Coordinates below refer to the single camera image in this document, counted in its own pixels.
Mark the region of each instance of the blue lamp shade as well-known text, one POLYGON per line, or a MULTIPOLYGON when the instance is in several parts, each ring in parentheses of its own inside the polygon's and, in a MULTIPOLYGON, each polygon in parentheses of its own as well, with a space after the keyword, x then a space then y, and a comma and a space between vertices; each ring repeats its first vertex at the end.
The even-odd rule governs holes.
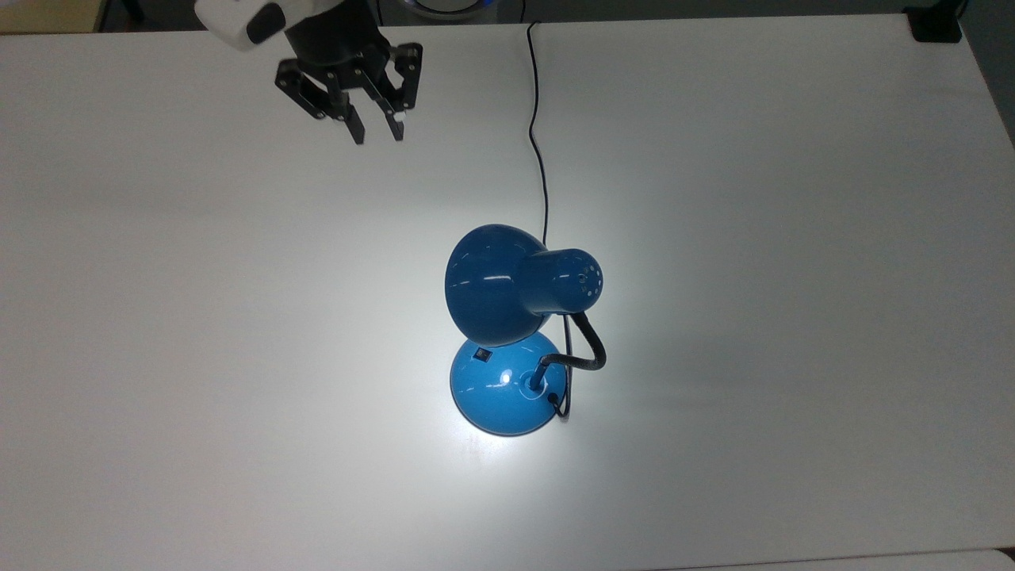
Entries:
POLYGON ((445 273, 452 319, 484 348, 520 342, 551 314, 583 312, 602 291, 602 271, 589 253, 548 251, 532 234, 503 224, 467 233, 445 273))
POLYGON ((465 342, 452 364, 451 394, 462 415, 473 425, 500 436, 530 433, 553 418, 548 399, 564 395, 562 365, 550 365, 538 387, 530 379, 544 355, 556 348, 542 334, 516 344, 484 349, 465 342))

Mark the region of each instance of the white robot part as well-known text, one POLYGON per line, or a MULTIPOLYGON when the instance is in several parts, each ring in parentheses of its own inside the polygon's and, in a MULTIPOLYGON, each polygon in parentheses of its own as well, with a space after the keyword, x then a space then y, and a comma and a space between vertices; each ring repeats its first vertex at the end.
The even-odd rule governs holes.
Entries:
POLYGON ((212 33, 246 52, 345 0, 197 0, 194 12, 212 33))

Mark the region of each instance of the white table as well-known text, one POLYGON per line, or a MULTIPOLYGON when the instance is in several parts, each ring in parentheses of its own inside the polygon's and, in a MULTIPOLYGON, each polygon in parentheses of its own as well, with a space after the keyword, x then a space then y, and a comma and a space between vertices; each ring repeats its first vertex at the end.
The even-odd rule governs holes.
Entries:
POLYGON ((549 241, 602 263, 610 361, 512 439, 455 409, 443 276, 477 225, 539 229, 524 28, 385 32, 419 106, 396 143, 357 97, 361 147, 272 85, 281 39, 0 39, 0 568, 1011 543, 1015 152, 966 44, 538 28, 549 241))

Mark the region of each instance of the black flexible arm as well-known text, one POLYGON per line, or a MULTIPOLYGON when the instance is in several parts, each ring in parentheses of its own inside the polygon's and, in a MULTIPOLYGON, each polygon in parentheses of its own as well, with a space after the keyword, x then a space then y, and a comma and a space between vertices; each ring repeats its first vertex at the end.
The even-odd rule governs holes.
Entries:
POLYGON ((529 386, 533 390, 539 390, 539 387, 543 383, 543 375, 546 374, 546 368, 554 363, 585 371, 598 371, 606 365, 606 349, 603 347, 603 342, 599 340, 599 336, 596 335, 596 331, 589 324, 589 318, 586 317, 585 312, 570 314, 569 317, 578 326, 582 335, 585 336, 585 340, 589 342, 593 358, 582 359, 573 355, 560 355, 559 353, 544 355, 539 360, 539 366, 536 367, 536 372, 532 374, 532 379, 529 381, 529 386))

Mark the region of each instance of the power cord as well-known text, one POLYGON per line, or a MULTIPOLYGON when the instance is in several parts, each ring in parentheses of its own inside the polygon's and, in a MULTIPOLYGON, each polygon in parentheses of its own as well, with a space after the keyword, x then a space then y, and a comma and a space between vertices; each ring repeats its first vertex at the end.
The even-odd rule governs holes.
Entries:
MULTIPOLYGON (((522 16, 520 20, 525 21, 525 9, 526 2, 522 0, 522 16)), ((536 49, 532 45, 532 28, 540 23, 539 20, 535 20, 529 24, 529 27, 525 29, 526 40, 529 42, 529 57, 532 60, 532 80, 535 87, 535 100, 532 104, 532 119, 529 121, 529 142, 532 144, 532 150, 536 153, 536 159, 539 161, 539 179, 542 182, 543 187, 543 245, 546 245, 546 230, 549 227, 550 221, 550 193, 546 188, 546 164, 543 162, 543 153, 539 150, 539 143, 536 141, 536 134, 533 129, 536 126, 536 117, 539 115, 539 65, 536 63, 536 49)), ((564 322, 564 351, 567 356, 573 355, 571 347, 571 337, 570 337, 570 324, 568 323, 568 317, 566 315, 560 316, 564 322)), ((558 417, 561 419, 566 419, 570 415, 570 384, 571 384, 571 367, 569 365, 564 365, 566 370, 566 382, 564 385, 564 396, 558 402, 552 402, 553 410, 558 417)))

